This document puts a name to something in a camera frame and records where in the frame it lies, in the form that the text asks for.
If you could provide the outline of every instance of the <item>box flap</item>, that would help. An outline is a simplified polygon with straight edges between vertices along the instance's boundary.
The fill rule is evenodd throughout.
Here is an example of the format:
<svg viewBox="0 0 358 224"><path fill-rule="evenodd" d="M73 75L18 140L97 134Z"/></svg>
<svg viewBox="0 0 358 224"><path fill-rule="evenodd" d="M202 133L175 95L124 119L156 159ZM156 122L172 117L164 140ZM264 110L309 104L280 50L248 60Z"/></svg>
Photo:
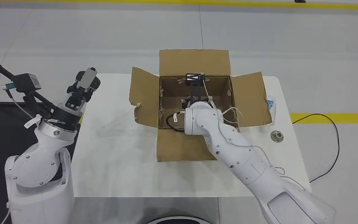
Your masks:
<svg viewBox="0 0 358 224"><path fill-rule="evenodd" d="M235 107L243 119L240 127L260 126L272 123L265 84L261 72L231 77Z"/></svg>
<svg viewBox="0 0 358 224"><path fill-rule="evenodd" d="M129 101L138 124L158 127L159 77L140 68L132 68Z"/></svg>
<svg viewBox="0 0 358 224"><path fill-rule="evenodd" d="M158 129L158 162L216 160L203 136L187 136L168 129Z"/></svg>
<svg viewBox="0 0 358 224"><path fill-rule="evenodd" d="M230 76L227 50L160 50L159 75L184 76L204 72L211 76Z"/></svg>

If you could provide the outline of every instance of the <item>open cardboard box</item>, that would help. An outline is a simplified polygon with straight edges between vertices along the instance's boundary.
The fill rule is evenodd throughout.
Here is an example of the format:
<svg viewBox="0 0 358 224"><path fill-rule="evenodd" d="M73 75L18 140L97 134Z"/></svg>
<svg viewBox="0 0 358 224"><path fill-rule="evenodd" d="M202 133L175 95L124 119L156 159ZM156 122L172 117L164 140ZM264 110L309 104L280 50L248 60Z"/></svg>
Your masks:
<svg viewBox="0 0 358 224"><path fill-rule="evenodd" d="M235 106L243 115L231 112L225 114L226 119L239 121L240 127L272 122L261 72L232 77L227 50L161 50L159 64L159 76L133 67L129 94L130 103L136 106L135 121L158 128L158 162L215 160L203 136L187 136L166 124L166 117L183 110L181 99L192 92L185 85L187 73L203 72L216 107L224 111ZM206 96L204 89L199 94ZM171 120L177 129L183 129L183 124L184 115L178 115L177 123Z"/></svg>

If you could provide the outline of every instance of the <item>yellow floor line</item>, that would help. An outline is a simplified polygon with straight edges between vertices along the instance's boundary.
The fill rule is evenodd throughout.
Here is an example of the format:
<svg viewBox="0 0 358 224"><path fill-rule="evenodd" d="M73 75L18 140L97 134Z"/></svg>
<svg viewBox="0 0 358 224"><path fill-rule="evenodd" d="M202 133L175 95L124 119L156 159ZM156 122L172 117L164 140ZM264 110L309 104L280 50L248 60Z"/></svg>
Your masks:
<svg viewBox="0 0 358 224"><path fill-rule="evenodd" d="M290 114L292 122L303 118L311 113L292 113ZM346 124L357 124L358 123L358 114L356 113L324 113L324 115L331 118L336 124L337 123L346 123ZM331 123L331 121L324 116L310 116L297 124L325 124Z"/></svg>
<svg viewBox="0 0 358 224"><path fill-rule="evenodd" d="M144 4L201 4L215 6L275 7L275 8L316 8L331 10L358 10L358 4L344 3L295 3L255 2L230 0L0 0L0 2L70 2L70 3L144 3Z"/></svg>

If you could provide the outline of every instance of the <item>metal nut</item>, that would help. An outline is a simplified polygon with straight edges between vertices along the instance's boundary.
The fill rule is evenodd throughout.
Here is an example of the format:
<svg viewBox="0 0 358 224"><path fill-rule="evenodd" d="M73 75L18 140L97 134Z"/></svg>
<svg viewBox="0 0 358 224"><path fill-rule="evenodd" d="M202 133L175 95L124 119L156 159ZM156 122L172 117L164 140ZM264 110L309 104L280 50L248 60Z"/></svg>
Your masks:
<svg viewBox="0 0 358 224"><path fill-rule="evenodd" d="M274 142L282 142L284 140L284 135L279 132L278 130L275 130L273 132L271 132L271 139Z"/></svg>

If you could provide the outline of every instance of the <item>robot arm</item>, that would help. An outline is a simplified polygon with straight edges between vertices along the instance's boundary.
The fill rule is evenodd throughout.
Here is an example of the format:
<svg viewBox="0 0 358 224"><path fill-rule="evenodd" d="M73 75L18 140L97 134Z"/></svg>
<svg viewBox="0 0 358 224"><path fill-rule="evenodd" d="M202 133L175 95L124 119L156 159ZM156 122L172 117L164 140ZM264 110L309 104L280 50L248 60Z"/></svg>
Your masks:
<svg viewBox="0 0 358 224"><path fill-rule="evenodd" d="M206 102L185 109L185 134L203 135L209 151L252 192L269 224L328 223L306 190L284 180L232 126Z"/></svg>
<svg viewBox="0 0 358 224"><path fill-rule="evenodd" d="M66 146L74 142L81 108L100 85L97 71L89 68L79 72L75 83L67 89L66 100L58 106L36 92L41 88L36 76L14 76L1 66L0 73L12 81L4 87L9 96L11 88L23 92L24 101L38 113L32 124L41 119L35 129L38 143L21 156L8 158L5 164L12 223L66 224L74 202L70 154ZM44 102L45 108L34 97ZM52 181L60 164L62 178Z"/></svg>

